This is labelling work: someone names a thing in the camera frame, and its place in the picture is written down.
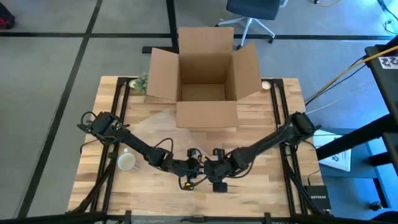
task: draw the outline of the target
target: qr code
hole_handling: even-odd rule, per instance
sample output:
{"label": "qr code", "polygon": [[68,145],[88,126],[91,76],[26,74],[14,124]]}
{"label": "qr code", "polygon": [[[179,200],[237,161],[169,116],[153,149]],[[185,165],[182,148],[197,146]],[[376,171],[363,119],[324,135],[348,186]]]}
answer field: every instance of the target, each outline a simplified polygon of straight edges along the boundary
{"label": "qr code", "polygon": [[383,69],[398,69],[398,57],[379,57]]}

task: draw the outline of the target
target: butcher block tabletop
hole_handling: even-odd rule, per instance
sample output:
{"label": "butcher block tabletop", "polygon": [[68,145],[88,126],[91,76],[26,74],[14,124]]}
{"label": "butcher block tabletop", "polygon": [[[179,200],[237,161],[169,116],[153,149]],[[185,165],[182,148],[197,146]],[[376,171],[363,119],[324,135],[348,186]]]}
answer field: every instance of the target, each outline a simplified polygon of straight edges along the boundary
{"label": "butcher block tabletop", "polygon": [[[93,112],[111,111],[118,77],[102,77],[98,87]],[[289,113],[303,111],[304,102],[297,78],[283,78]],[[121,90],[117,115],[120,113],[124,88]],[[277,98],[280,117],[283,110],[279,91]],[[171,137],[174,139],[174,158],[187,159],[187,149],[197,147],[204,155],[212,155],[214,148],[226,149],[226,153],[239,146],[248,146],[275,131],[271,92],[262,90],[238,101],[238,128],[178,129],[175,127],[175,103],[168,100],[143,96],[136,90],[129,93],[124,124],[149,145]],[[94,140],[87,135],[85,142]],[[161,147],[170,150],[168,141]],[[83,147],[68,210],[76,208],[95,184],[102,153],[98,141]],[[126,145],[121,145],[119,154]],[[250,173],[241,179],[225,179],[228,193],[214,193],[212,185],[204,181],[194,191],[184,191],[178,186],[176,175],[157,170],[130,149],[137,159],[136,170],[123,172],[116,168],[108,214],[150,216],[229,216],[261,217],[264,212],[272,217],[289,217],[282,163],[278,147],[273,147],[257,157]],[[299,145],[297,157],[304,184],[309,174],[319,169],[314,148],[306,142]],[[312,185],[323,185],[320,172],[310,176]],[[296,211],[300,212],[297,191],[294,190]],[[104,188],[98,200],[103,203]]]}

